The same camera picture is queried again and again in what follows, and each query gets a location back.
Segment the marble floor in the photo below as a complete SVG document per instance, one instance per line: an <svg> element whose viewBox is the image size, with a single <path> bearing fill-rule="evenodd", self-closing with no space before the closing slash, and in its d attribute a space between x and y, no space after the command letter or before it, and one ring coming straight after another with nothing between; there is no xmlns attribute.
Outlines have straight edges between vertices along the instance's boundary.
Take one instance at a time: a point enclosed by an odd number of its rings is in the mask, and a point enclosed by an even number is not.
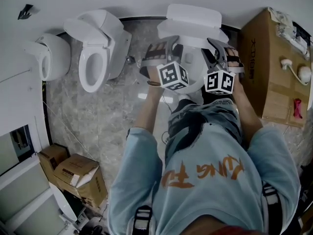
<svg viewBox="0 0 313 235"><path fill-rule="evenodd" d="M159 20L124 22L125 30L133 38L129 55L139 61L148 45L157 39ZM109 189L115 179L126 142L126 134L139 112L148 91L146 79L139 74L137 64L125 64L121 75L109 81L96 93L87 93L78 76L78 61L82 43L68 35L62 36L71 45L71 66L63 78L47 82L48 119L52 140L68 147L70 153L78 153L95 159L101 165ZM174 110L178 96L165 91L168 106ZM158 152L164 158L165 144L162 134L167 130L168 106L162 101L156 117L154 136ZM313 152L313 111L303 129L263 121L276 126L285 136L294 160L300 166L307 164Z"/></svg>

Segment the cardboard box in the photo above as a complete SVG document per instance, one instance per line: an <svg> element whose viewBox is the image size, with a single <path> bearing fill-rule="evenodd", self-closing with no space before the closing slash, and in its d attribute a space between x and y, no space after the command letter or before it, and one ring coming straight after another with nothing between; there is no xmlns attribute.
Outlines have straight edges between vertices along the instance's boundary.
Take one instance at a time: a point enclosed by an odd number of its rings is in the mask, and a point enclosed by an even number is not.
<svg viewBox="0 0 313 235"><path fill-rule="evenodd" d="M63 146L53 144L39 152L38 157L47 179L59 187L53 172L59 163L68 158L67 149Z"/></svg>
<svg viewBox="0 0 313 235"><path fill-rule="evenodd" d="M303 86L289 69L282 70L280 61L292 60L295 72L300 66L311 67L311 62L286 39L276 35L276 26L270 13L264 10L241 30L238 52L246 72L242 84L259 117L302 127L307 116L310 85ZM293 116L293 100L297 98L302 101L302 119Z"/></svg>
<svg viewBox="0 0 313 235"><path fill-rule="evenodd" d="M92 207L107 197L99 163L74 154L61 162L54 171L58 185Z"/></svg>

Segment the hand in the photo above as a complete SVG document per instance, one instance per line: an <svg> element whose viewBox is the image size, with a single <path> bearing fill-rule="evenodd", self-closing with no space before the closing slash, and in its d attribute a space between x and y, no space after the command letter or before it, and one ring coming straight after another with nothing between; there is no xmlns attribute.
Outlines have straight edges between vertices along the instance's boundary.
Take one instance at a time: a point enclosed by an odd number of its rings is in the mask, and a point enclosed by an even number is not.
<svg viewBox="0 0 313 235"><path fill-rule="evenodd" d="M238 51L236 49L232 49L232 48L226 48L226 52L229 56L236 56L239 57ZM239 67L239 63L238 62L228 62L227 63L228 66L230 67ZM233 95L237 96L241 93L244 93L244 88L242 86L242 84L240 83L239 80L239 73L237 73L235 75L235 79L234 79L234 89L233 89Z"/></svg>

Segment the shirt sleeve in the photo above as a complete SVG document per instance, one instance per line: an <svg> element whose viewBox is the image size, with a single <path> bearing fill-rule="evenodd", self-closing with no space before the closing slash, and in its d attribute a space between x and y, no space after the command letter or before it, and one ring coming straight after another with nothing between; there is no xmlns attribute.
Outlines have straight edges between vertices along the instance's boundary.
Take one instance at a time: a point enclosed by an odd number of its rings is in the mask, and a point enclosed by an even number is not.
<svg viewBox="0 0 313 235"><path fill-rule="evenodd" d="M109 195L108 222L112 234L126 234L127 224L147 200L162 175L157 141L142 128L130 129L120 170Z"/></svg>
<svg viewBox="0 0 313 235"><path fill-rule="evenodd" d="M283 135L271 127L257 131L248 149L261 179L274 187L281 198L283 228L294 216L300 194L300 180Z"/></svg>

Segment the white toilet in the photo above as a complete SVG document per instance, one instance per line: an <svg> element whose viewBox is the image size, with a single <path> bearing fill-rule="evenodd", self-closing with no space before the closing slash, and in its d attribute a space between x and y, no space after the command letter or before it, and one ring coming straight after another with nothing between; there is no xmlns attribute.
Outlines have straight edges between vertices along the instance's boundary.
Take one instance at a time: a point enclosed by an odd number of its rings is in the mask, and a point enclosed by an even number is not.
<svg viewBox="0 0 313 235"><path fill-rule="evenodd" d="M58 79L68 72L70 46L62 38L44 34L36 42L24 42L22 47L25 52L36 57L43 81Z"/></svg>
<svg viewBox="0 0 313 235"><path fill-rule="evenodd" d="M228 37L221 30L220 12L185 4L171 4L167 8L166 20L157 26L159 38L179 36L177 44L183 45L181 65L188 71L190 84L176 90L179 94L190 94L204 85L203 77L207 74L207 65L201 49L215 49L207 38L228 42Z"/></svg>
<svg viewBox="0 0 313 235"><path fill-rule="evenodd" d="M55 200L62 214L59 217L65 222L66 227L59 233L60 235L73 234L73 231L82 229L85 224L88 223L89 219L86 217L83 211L76 217L73 209L69 205L68 201L64 197L63 193L52 183L49 182L50 189L54 195Z"/></svg>
<svg viewBox="0 0 313 235"><path fill-rule="evenodd" d="M78 71L87 92L97 91L120 75L132 35L117 17L106 10L93 10L67 19L63 26L71 37L83 42Z"/></svg>

